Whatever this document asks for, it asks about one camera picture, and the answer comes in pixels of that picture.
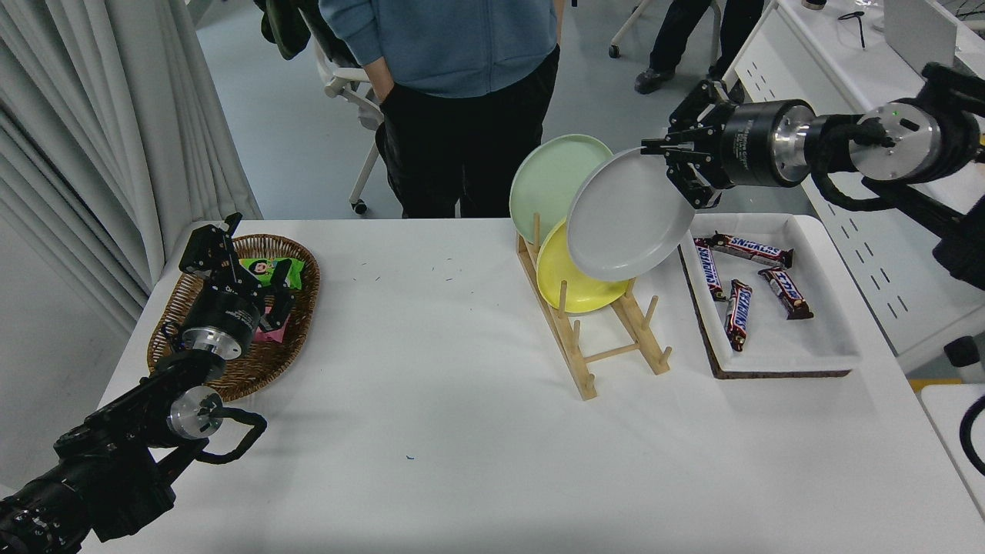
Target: person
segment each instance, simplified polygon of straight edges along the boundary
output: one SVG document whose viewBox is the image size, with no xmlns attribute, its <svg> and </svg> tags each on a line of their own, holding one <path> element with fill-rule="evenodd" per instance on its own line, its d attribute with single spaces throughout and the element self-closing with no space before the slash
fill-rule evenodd
<svg viewBox="0 0 985 554">
<path fill-rule="evenodd" d="M 636 76 L 633 88 L 648 95 L 674 78 L 675 69 L 688 46 L 688 37 L 713 0 L 674 0 L 660 26 L 650 51 L 650 65 Z M 722 55 L 708 68 L 709 79 L 721 79 L 739 54 L 755 22 L 762 14 L 763 0 L 727 0 L 722 16 Z"/>
<path fill-rule="evenodd" d="M 376 144 L 407 218 L 509 217 L 541 144 L 564 0 L 320 0 L 380 99 Z"/>
</svg>

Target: snickers bar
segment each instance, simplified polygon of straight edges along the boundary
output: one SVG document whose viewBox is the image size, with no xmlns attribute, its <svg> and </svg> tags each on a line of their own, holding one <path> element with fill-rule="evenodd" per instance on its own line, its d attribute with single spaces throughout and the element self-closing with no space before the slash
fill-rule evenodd
<svg viewBox="0 0 985 554">
<path fill-rule="evenodd" d="M 787 319 L 810 319 L 814 317 L 807 300 L 797 290 L 797 285 L 794 285 L 793 279 L 786 271 L 769 267 L 759 271 L 759 275 L 769 283 L 769 288 L 773 290 L 773 294 L 780 299 L 780 304 L 787 309 Z"/>
<path fill-rule="evenodd" d="M 718 279 L 718 270 L 715 269 L 715 260 L 711 257 L 711 248 L 705 239 L 694 239 L 694 249 L 697 250 L 697 257 L 701 260 L 701 270 L 704 273 L 704 282 L 708 285 L 708 292 L 715 302 L 725 302 L 725 290 L 722 282 Z"/>
<path fill-rule="evenodd" d="M 732 296 L 725 314 L 725 336 L 732 350 L 742 352 L 749 338 L 749 308 L 753 300 L 753 288 L 739 279 L 732 280 Z"/>
<path fill-rule="evenodd" d="M 708 239 L 708 246 L 712 250 L 750 259 L 772 267 L 790 269 L 794 264 L 793 249 L 781 250 L 775 246 L 760 244 L 732 235 L 715 233 L 711 239 Z"/>
</svg>

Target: black pants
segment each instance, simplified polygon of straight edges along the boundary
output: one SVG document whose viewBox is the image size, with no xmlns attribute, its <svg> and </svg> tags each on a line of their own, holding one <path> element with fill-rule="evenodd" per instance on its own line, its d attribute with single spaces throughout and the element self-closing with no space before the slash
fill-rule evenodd
<svg viewBox="0 0 985 554">
<path fill-rule="evenodd" d="M 517 83 L 483 97 L 446 99 L 397 85 L 380 106 L 376 146 L 408 218 L 509 217 L 509 188 L 540 146 L 559 47 Z"/>
<path fill-rule="evenodd" d="M 736 59 L 755 22 L 762 14 L 763 0 L 728 0 L 722 15 L 722 55 L 709 70 L 721 76 Z M 681 63 L 688 37 L 711 6 L 711 0 L 674 0 L 667 10 L 660 33 L 650 52 L 650 67 L 657 71 L 674 69 Z"/>
</svg>

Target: wicker basket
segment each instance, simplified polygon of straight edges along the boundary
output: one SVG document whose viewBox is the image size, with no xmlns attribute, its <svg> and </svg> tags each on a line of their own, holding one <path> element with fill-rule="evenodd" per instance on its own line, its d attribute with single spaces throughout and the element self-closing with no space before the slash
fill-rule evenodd
<svg viewBox="0 0 985 554">
<path fill-rule="evenodd" d="M 247 235 L 233 239 L 232 243 L 239 257 L 292 257 L 302 260 L 304 269 L 301 272 L 301 290 L 293 291 L 296 302 L 285 329 L 284 342 L 252 343 L 246 356 L 226 363 L 226 373 L 220 379 L 206 383 L 226 401 L 256 392 L 294 361 L 307 338 L 321 283 L 318 262 L 311 252 L 297 242 L 274 235 Z M 147 347 L 147 365 L 151 372 L 158 360 L 171 353 L 170 344 L 161 331 L 162 326 L 169 321 L 181 324 L 201 290 L 201 279 L 181 274 Z"/>
</svg>

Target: green plate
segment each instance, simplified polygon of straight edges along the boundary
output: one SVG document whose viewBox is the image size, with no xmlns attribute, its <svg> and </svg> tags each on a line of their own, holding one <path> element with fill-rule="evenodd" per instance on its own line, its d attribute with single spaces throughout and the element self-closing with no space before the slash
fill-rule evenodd
<svg viewBox="0 0 985 554">
<path fill-rule="evenodd" d="M 588 135 L 563 135 L 527 156 L 513 177 L 509 215 L 516 231 L 534 242 L 534 214 L 541 214 L 541 243 L 567 217 L 581 183 L 612 157 L 609 147 Z"/>
</svg>

